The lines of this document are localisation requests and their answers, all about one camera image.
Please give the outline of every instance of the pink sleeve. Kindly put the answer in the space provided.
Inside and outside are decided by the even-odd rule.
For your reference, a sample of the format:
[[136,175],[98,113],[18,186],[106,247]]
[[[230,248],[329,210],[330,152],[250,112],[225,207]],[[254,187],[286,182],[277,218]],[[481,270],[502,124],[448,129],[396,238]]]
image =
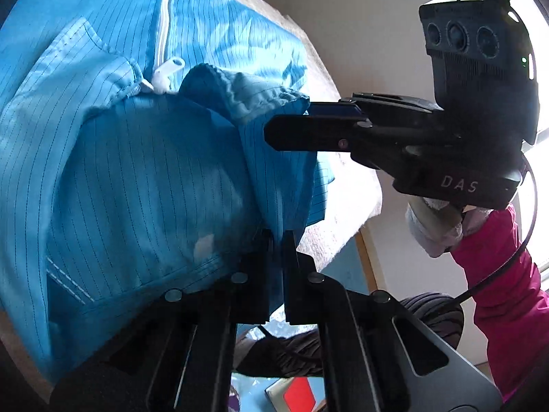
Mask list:
[[[482,229],[452,252],[469,286],[503,264],[520,246],[513,206],[490,214]],[[528,252],[474,296],[474,322],[488,338],[488,362],[504,400],[549,345],[549,298]]]

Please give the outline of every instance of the black shoe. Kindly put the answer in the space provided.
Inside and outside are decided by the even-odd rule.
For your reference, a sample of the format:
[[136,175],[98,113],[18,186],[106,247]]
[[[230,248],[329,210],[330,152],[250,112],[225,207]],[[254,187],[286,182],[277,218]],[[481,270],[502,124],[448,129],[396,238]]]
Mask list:
[[258,328],[265,337],[256,341],[235,367],[238,373],[264,378],[322,376],[318,330],[277,338],[263,326]]
[[[405,299],[401,304],[416,318],[423,320],[439,305],[452,299],[446,294],[423,293]],[[457,349],[463,333],[463,309],[460,305],[425,324],[452,348]],[[264,327],[265,334],[255,343],[246,342],[248,353],[235,367],[238,373],[265,378],[289,378],[292,376],[322,376],[322,359],[318,330],[300,333],[290,338],[277,338]]]

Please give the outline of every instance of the zipper pull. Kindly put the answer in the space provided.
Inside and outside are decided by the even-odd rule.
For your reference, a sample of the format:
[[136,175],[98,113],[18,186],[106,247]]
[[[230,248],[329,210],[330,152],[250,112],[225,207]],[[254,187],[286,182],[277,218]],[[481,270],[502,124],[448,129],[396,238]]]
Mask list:
[[171,59],[166,60],[156,70],[154,70],[153,78],[150,80],[150,84],[153,87],[153,92],[155,92],[156,94],[169,93],[169,76],[176,73],[184,66],[185,60],[181,59],[181,57],[172,57]]

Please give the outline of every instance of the black cable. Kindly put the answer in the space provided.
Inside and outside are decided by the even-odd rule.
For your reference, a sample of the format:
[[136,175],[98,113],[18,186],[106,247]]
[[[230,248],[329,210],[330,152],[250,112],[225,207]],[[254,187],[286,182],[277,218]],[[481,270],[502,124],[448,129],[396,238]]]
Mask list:
[[492,274],[482,279],[472,288],[461,293],[455,299],[452,299],[447,303],[440,305],[440,307],[438,307],[436,310],[434,310],[433,312],[425,316],[422,319],[423,322],[432,320],[450,311],[452,308],[456,307],[459,304],[462,304],[466,300],[478,294],[480,291],[482,291],[484,288],[490,285],[490,283],[492,283],[495,279],[503,275],[509,268],[511,268],[515,263],[515,261],[524,253],[524,251],[526,251],[526,246],[528,245],[528,242],[532,237],[532,232],[534,231],[534,226],[536,225],[536,219],[537,219],[537,184],[536,184],[536,178],[534,176],[534,172],[532,170],[532,166],[530,166],[530,163],[528,162],[524,154],[522,155],[522,158],[524,160],[524,165],[526,166],[526,170],[532,177],[532,184],[534,186],[534,214],[532,215],[532,222],[530,224],[530,229],[528,231],[528,234],[526,234],[524,241],[521,243],[518,249],[514,252],[514,254],[503,265],[501,265],[498,269],[496,269]]

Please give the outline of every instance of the white wall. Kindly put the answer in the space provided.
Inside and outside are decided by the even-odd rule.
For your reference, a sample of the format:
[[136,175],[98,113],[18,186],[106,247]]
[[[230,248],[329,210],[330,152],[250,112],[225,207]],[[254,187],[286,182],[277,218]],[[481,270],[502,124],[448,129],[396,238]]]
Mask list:
[[[308,34],[342,95],[387,92],[433,99],[433,76],[418,7],[429,0],[267,0]],[[381,215],[367,223],[383,279],[396,297],[466,289],[463,271],[449,256],[430,259],[404,223],[406,201],[380,174]],[[466,305],[471,321],[472,302]],[[473,363],[486,360],[485,338],[470,323],[460,351]]]

